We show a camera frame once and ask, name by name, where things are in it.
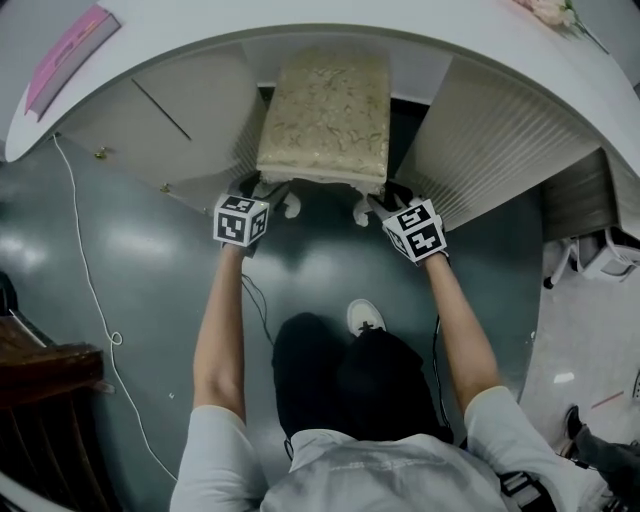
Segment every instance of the white cable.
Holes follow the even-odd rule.
[[[53,134],[53,142],[58,148],[58,151],[60,152],[60,154],[62,155],[64,163],[67,164],[67,169],[69,169],[69,176],[71,177],[71,185],[73,187],[73,211],[76,216],[76,235],[78,235],[78,245],[80,246],[80,256],[82,256],[82,263],[84,265],[84,271],[87,277],[87,283],[89,284],[89,289],[91,290],[91,295],[93,295],[93,300],[95,301],[96,306],[98,308],[98,313],[100,313],[100,319],[102,320],[102,327],[104,328],[104,333],[107,335],[107,338],[109,338],[109,348],[111,352],[111,366],[113,367],[113,372],[116,374],[116,378],[118,379],[118,382],[122,386],[122,390],[124,391],[125,395],[127,395],[127,398],[131,403],[131,407],[133,407],[133,410],[136,413],[136,417],[138,418],[138,425],[140,426],[140,432],[142,433],[142,439],[144,439],[144,444],[146,445],[147,450],[149,450],[149,453],[151,454],[151,456],[155,459],[155,461],[158,464],[160,464],[160,467],[165,470],[167,475],[169,475],[171,478],[173,478],[177,482],[178,479],[174,476],[173,473],[171,473],[171,471],[167,469],[167,467],[162,463],[162,461],[158,458],[155,452],[151,449],[151,446],[149,446],[149,440],[147,439],[147,434],[144,431],[144,426],[142,425],[142,418],[140,417],[140,411],[138,411],[138,408],[136,407],[136,404],[133,401],[133,398],[131,398],[129,391],[127,390],[127,386],[124,385],[124,382],[122,381],[122,377],[120,377],[120,373],[118,373],[118,369],[116,368],[116,359],[113,353],[113,347],[122,345],[122,342],[123,342],[122,334],[120,334],[118,331],[114,331],[113,333],[109,334],[109,328],[107,327],[107,320],[104,317],[104,313],[102,312],[102,307],[100,307],[100,301],[98,300],[96,291],[93,288],[93,282],[91,281],[91,273],[89,272],[89,265],[87,264],[87,258],[84,254],[84,246],[82,245],[82,235],[80,234],[80,216],[78,215],[78,198],[76,193],[76,180],[73,176],[73,170],[71,169],[69,160],[67,160],[67,157],[64,154],[64,151],[62,151],[62,148],[58,145],[58,139],[55,133]]]

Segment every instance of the white curved desk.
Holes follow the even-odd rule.
[[[640,102],[615,60],[586,38],[554,32],[511,0],[398,0],[375,6],[364,0],[99,3],[121,21],[121,30],[78,70],[39,122],[32,112],[24,115],[25,90],[9,130],[8,161],[25,155],[83,100],[167,53],[274,27],[294,32],[342,25],[336,28],[423,40],[519,77],[565,106],[640,176]]]

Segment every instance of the flower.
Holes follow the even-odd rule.
[[[576,14],[572,5],[566,0],[530,0],[531,10],[543,23],[547,25],[573,25]]]

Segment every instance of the person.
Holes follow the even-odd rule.
[[[282,326],[272,366],[290,472],[268,488],[246,435],[243,249],[226,245],[198,336],[194,401],[174,512],[577,510],[568,466],[502,385],[491,345],[447,258],[422,268],[435,296],[466,450],[439,425],[421,358],[356,301],[358,336],[310,313]]]
[[[573,405],[566,416],[567,437],[572,444],[567,458],[600,473],[609,490],[631,512],[640,512],[640,446],[608,443],[594,436]]]

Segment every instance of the black cable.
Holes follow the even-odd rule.
[[[271,346],[273,347],[273,339],[271,339],[271,334],[269,333],[269,329],[267,327],[267,300],[265,299],[264,293],[262,293],[262,290],[258,288],[258,286],[253,282],[253,280],[249,276],[247,276],[246,274],[242,274],[242,277],[245,278],[251,284],[251,286],[253,286],[253,288],[256,290],[256,292],[260,294],[260,297],[262,298],[262,301],[264,303],[264,313],[262,312],[262,308],[258,304],[258,301],[251,293],[251,290],[249,290],[249,287],[247,286],[247,284],[244,281],[242,281],[243,288],[246,290],[247,294],[251,298],[251,301],[255,304],[256,309],[258,310],[258,314],[260,315],[260,320],[262,321],[262,328],[264,329],[264,334],[266,335],[267,339],[269,340],[269,343],[271,343]]]
[[[449,417],[447,411],[444,408],[444,401],[442,400],[442,384],[440,383],[440,374],[438,372],[438,351],[436,341],[438,341],[438,333],[440,332],[440,315],[436,317],[436,327],[433,330],[433,340],[431,344],[431,354],[433,361],[433,373],[436,376],[436,384],[438,385],[438,401],[440,402],[440,415],[445,427],[451,430],[451,424],[449,423]]]

